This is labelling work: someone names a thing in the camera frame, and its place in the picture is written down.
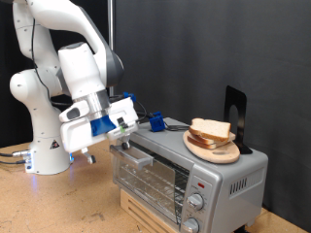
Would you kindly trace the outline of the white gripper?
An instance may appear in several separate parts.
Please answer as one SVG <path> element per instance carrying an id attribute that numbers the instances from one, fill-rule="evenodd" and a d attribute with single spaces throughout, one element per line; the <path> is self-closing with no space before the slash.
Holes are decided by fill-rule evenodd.
<path id="1" fill-rule="evenodd" d="M 89 164 L 96 162 L 95 156 L 88 153 L 89 146 L 106 139 L 119 139 L 124 150 L 130 148 L 129 134 L 138 129 L 138 116 L 130 97 L 113 103 L 108 114 L 90 120 L 87 116 L 80 117 L 61 125 L 62 143 L 67 152 L 81 150 Z"/>

